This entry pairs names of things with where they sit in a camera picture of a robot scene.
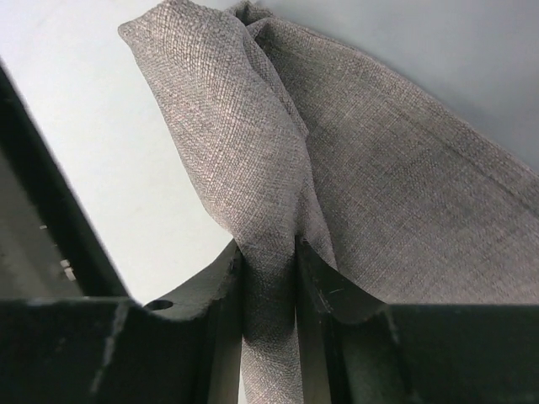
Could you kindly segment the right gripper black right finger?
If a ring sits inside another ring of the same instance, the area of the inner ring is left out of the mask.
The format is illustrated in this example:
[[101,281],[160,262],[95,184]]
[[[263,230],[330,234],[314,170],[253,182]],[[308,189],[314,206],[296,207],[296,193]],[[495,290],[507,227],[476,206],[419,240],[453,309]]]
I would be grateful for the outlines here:
[[296,240],[307,403],[535,403],[534,305],[387,304]]

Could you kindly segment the grey cloth napkin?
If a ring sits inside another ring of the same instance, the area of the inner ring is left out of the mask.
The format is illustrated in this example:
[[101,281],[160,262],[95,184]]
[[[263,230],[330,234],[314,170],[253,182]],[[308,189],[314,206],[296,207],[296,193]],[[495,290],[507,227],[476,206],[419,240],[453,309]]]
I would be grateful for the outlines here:
[[118,32],[246,258],[249,402],[303,400],[298,236],[384,301],[537,302],[537,175],[396,72],[249,2],[165,1]]

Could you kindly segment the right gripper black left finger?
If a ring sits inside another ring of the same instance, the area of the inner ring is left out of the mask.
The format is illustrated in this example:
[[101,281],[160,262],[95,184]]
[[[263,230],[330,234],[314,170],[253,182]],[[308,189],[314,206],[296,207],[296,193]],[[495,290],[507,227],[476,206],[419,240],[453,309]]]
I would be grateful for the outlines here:
[[127,298],[3,300],[4,403],[235,403],[243,256],[145,306]]

